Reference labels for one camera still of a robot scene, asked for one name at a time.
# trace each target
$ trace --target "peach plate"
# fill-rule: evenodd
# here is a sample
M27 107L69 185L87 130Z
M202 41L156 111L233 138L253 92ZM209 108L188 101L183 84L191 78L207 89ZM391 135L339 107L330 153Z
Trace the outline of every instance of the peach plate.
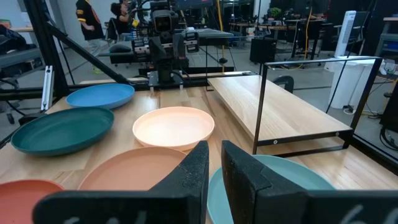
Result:
M132 132L144 146L186 151L193 149L199 141L207 140L214 127L214 119L208 113L174 106L142 115L132 126Z

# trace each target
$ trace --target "wooden board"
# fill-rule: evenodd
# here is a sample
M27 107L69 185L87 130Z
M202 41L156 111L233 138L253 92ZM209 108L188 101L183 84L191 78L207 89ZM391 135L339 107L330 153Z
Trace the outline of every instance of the wooden board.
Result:
M282 25L278 25L278 26L273 26L272 24L248 24L248 23L229 23L231 26L238 26L238 27L258 27L261 29L272 29L272 30L294 30L295 26L282 26Z
M254 139L261 76L211 78L209 84ZM259 140L350 130L342 122L267 81Z
M384 21L398 21L398 17L385 17Z
M11 28L15 32L33 32L33 27Z
M77 189L83 178L105 160L130 149L141 147L131 132L132 124L148 111L168 106L191 106L206 111L216 126L209 138L210 176L221 166L221 141L229 139L239 147L252 149L252 140L229 112L215 91L187 88L156 92L138 91L133 100L114 110L112 130L99 143L83 151L59 157L28 156L7 144L0 150L0 183L19 179L53 180L66 189ZM49 113L69 108L65 99L54 104ZM264 146L259 152L286 153L340 144L333 138ZM396 189L398 177L370 158L350 147L345 151L293 157L328 179L339 189Z
M214 76L219 76L219 75L242 75L244 72L250 72L250 71L243 71L243 72L215 72L215 73L208 73L208 77L214 77ZM202 74L191 74L189 75L191 78L198 78L198 77L206 77L205 73ZM146 78L128 78L130 81L143 81L147 80ZM115 82L114 80L88 80L88 81L82 81L80 84L92 84L92 83L112 83Z

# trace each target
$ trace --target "dark teal plate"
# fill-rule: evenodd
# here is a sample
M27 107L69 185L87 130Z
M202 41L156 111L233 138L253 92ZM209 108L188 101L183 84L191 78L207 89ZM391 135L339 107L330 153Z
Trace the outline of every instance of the dark teal plate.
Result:
M335 188L316 172L288 159L276 156L254 155L258 161L279 175L307 190L334 190ZM209 181L207 209L213 224L233 224L228 198L224 188L223 172L219 168Z
M76 152L99 141L112 127L112 111L75 108L37 118L20 127L11 144L36 156L57 156Z

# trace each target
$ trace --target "trash bin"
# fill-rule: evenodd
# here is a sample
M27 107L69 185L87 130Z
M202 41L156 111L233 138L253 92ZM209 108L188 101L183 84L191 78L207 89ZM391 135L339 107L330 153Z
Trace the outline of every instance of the trash bin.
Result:
M361 57L365 56L350 56L350 58ZM365 85L368 81L373 64L374 59L353 60L347 62L343 74L341 74L341 79L337 86L335 97L333 102L331 102L332 108L343 109L343 107L346 105L351 105L354 109L358 107L359 100L361 99L362 92L365 89ZM344 62L335 62L333 65L334 76L333 83L331 85L329 103L336 88L338 77L340 76L343 65Z

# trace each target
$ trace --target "office chair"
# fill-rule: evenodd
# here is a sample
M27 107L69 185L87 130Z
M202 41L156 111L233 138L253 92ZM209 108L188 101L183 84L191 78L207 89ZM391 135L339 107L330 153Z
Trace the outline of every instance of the office chair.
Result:
M289 75L281 75L272 81L276 85L285 85L285 90L289 93L293 93L294 79Z

